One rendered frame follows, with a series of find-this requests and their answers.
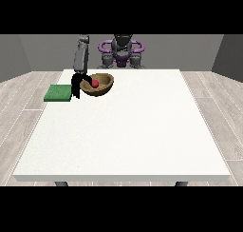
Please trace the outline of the green square pad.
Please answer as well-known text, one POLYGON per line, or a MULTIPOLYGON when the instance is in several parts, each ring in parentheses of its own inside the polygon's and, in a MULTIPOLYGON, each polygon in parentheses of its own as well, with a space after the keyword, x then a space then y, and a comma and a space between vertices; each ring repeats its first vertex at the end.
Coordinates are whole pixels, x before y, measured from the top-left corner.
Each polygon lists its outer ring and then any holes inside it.
POLYGON ((71 95, 71 85, 51 85, 47 90, 44 101, 69 102, 71 95))

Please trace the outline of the brown wooden bowl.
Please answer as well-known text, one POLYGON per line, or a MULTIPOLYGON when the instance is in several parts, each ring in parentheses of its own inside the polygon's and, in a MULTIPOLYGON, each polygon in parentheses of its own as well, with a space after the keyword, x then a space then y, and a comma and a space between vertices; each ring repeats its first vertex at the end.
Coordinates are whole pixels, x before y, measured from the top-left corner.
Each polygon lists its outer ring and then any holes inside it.
POLYGON ((86 80, 80 82, 80 89, 89 96, 103 96, 113 86, 114 77, 108 73, 95 73, 91 75, 93 80, 97 80, 99 85, 94 88, 86 80))

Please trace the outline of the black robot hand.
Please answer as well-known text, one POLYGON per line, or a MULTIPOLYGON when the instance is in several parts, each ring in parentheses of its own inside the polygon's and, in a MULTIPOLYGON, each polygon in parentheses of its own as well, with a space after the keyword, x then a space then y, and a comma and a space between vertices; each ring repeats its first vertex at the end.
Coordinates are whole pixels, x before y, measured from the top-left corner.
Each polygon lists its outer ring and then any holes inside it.
POLYGON ((92 78, 88 75, 81 74, 79 72, 76 72, 71 79, 71 92, 74 97, 77 99, 80 98, 80 83, 82 80, 87 81, 90 85, 92 85, 92 78))

